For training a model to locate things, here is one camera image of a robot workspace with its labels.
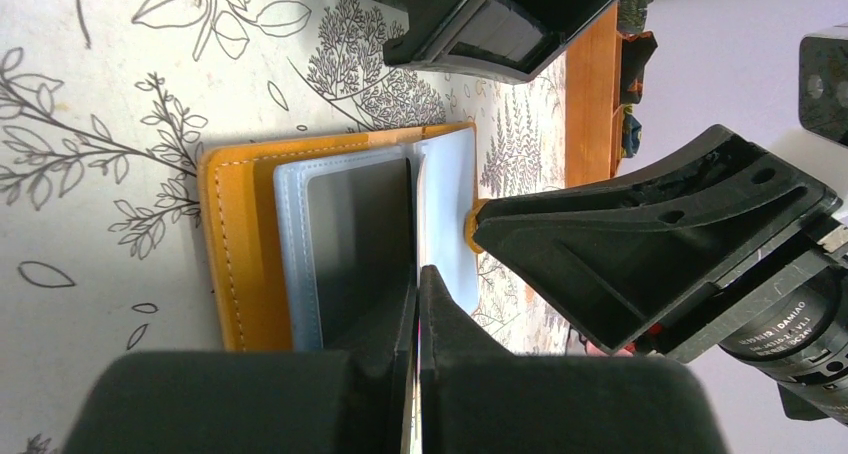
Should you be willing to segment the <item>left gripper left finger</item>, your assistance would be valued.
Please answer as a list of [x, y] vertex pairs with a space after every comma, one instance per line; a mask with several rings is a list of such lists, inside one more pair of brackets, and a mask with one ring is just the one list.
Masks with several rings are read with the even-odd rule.
[[334, 342], [349, 355], [336, 453], [407, 453], [411, 444], [418, 334], [418, 275], [410, 266]]

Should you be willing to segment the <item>black plastic card box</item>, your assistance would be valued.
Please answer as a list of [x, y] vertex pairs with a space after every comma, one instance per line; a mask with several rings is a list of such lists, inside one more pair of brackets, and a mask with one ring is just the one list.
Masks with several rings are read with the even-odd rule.
[[374, 0], [408, 15], [386, 65], [510, 84], [534, 80], [619, 0]]

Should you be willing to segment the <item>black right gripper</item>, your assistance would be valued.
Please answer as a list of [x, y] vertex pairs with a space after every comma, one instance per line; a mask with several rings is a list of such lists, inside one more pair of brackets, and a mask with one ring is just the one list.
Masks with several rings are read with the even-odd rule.
[[592, 343], [658, 327], [669, 359], [719, 346], [793, 420], [847, 422], [847, 226], [819, 178], [721, 125], [630, 174], [486, 202], [474, 242]]

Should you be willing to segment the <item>dark credit card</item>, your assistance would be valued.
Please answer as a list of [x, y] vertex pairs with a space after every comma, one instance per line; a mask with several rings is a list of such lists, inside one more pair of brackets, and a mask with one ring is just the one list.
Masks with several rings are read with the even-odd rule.
[[406, 159], [337, 166], [307, 182], [322, 343], [341, 341], [413, 263]]

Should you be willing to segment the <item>yellow leather card holder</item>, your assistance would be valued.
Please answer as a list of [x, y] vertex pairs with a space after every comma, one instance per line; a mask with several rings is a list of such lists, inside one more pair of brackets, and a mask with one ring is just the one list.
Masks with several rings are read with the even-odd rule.
[[414, 144], [472, 122], [289, 138], [217, 147], [202, 155], [198, 193], [224, 346], [229, 351], [294, 348], [273, 173], [277, 166]]

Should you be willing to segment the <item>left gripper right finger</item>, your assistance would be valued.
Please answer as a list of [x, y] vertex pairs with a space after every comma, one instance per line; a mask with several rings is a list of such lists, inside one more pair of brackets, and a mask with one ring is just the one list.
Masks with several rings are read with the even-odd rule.
[[421, 271], [419, 313], [422, 451], [482, 452], [504, 429], [485, 370], [510, 353], [456, 304], [433, 265]]

